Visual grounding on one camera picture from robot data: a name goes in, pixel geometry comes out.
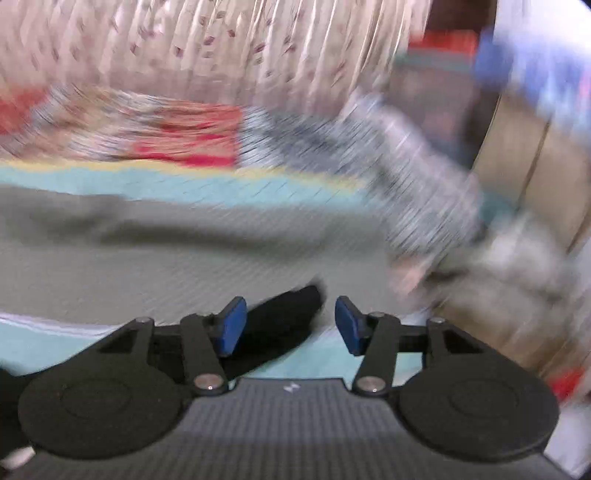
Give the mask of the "patterned beige curtain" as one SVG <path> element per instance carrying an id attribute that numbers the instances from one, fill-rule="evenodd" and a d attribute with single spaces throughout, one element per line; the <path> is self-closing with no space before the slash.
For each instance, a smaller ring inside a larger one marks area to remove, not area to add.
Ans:
<path id="1" fill-rule="evenodd" d="M 1 81 L 332 116 L 424 35 L 427 1 L 5 1 Z"/>

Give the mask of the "beige cabinet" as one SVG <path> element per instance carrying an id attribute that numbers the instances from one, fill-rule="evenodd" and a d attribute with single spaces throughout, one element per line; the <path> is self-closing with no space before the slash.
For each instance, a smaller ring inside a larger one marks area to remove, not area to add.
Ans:
<path id="1" fill-rule="evenodd" d="M 503 94 L 473 170 L 483 186 L 537 215 L 574 251 L 590 239 L 590 149 Z"/>

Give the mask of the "blue printed cloth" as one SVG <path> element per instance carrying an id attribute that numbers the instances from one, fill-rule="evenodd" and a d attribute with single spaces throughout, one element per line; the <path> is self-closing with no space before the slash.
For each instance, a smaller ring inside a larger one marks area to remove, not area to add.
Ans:
<path id="1" fill-rule="evenodd" d="M 553 42 L 517 44 L 486 32 L 474 62 L 484 86 L 516 93 L 564 133 L 590 142 L 590 58 Z"/>

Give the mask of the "khaki crumpled garment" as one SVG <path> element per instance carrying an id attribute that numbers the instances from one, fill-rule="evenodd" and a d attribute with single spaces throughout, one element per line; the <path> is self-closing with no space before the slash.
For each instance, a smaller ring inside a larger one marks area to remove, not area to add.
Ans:
<path id="1" fill-rule="evenodd" d="M 565 348 L 584 336 L 580 276 L 530 215 L 499 221 L 443 257 L 397 261 L 392 288 L 504 352 Z"/>

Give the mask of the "grey teal-bordered blanket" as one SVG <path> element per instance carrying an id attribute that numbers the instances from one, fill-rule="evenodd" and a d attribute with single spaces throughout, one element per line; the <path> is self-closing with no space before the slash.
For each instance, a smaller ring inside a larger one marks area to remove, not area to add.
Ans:
<path id="1" fill-rule="evenodd" d="M 312 280 L 415 323 L 350 179 L 129 163 L 1 165 L 1 364 L 57 364 L 137 317 L 159 325 Z"/>

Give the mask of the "red garment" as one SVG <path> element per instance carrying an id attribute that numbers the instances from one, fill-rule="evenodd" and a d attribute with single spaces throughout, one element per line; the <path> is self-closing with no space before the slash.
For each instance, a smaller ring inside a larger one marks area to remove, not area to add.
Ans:
<path id="1" fill-rule="evenodd" d="M 550 379 L 549 385 L 556 398 L 565 402 L 582 384 L 584 375 L 585 372 L 581 369 L 570 370 Z"/>

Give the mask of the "red patterned quilt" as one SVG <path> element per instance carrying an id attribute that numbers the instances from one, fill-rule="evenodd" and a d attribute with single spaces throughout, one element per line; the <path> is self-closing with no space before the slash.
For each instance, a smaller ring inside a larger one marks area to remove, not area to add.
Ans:
<path id="1" fill-rule="evenodd" d="M 154 160 L 231 168 L 242 108 L 91 86 L 12 88 L 1 95 L 1 154 L 26 160 Z"/>

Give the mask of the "black pant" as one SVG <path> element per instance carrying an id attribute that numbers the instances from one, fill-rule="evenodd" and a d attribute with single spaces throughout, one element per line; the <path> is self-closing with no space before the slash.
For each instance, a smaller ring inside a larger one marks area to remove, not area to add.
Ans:
<path id="1" fill-rule="evenodd" d="M 284 292 L 253 307 L 246 304 L 247 320 L 235 350 L 219 359 L 228 389 L 232 380 L 280 358 L 307 340 L 324 304 L 325 294 L 318 284 Z M 31 380 L 50 368 L 24 376 L 15 376 L 7 370 L 1 372 L 2 457 L 34 447 L 20 426 L 18 399 Z M 180 419 L 193 400 L 185 404 Z"/>

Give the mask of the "black white patterned cloth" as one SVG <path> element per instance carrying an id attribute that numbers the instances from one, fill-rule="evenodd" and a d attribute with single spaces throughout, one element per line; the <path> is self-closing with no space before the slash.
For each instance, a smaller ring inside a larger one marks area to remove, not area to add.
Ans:
<path id="1" fill-rule="evenodd" d="M 354 93 L 335 119 L 249 107 L 238 163 L 358 182 L 393 260 L 430 267 L 481 231 L 475 177 L 378 95 Z"/>

